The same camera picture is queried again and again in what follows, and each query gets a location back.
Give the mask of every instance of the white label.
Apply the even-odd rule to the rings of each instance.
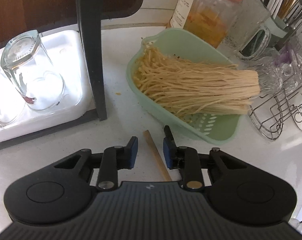
[[[171,18],[171,27],[183,29],[193,0],[179,0]]]

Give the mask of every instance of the metal wire rack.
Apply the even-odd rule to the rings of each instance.
[[[265,95],[250,106],[248,116],[258,131],[265,137],[276,140],[280,137],[284,122],[292,117],[296,123],[302,122],[302,93],[300,85],[293,92],[281,89],[274,95]],[[300,96],[300,104],[291,104],[293,97]]]

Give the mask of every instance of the white tray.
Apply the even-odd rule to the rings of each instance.
[[[92,101],[79,33],[62,31],[42,37],[41,40],[64,78],[64,95],[58,105],[44,111],[35,112],[26,104],[15,122],[0,126],[0,142],[75,120],[88,110]]]

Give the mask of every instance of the yellow liquid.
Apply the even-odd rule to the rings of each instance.
[[[215,48],[227,35],[225,24],[209,8],[205,8],[200,12],[190,12],[183,28]]]

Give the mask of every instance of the upside-down glass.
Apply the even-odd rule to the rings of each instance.
[[[12,123],[21,114],[25,101],[0,69],[0,124]]]
[[[64,80],[51,62],[37,30],[11,39],[0,65],[31,109],[45,110],[59,103]]]

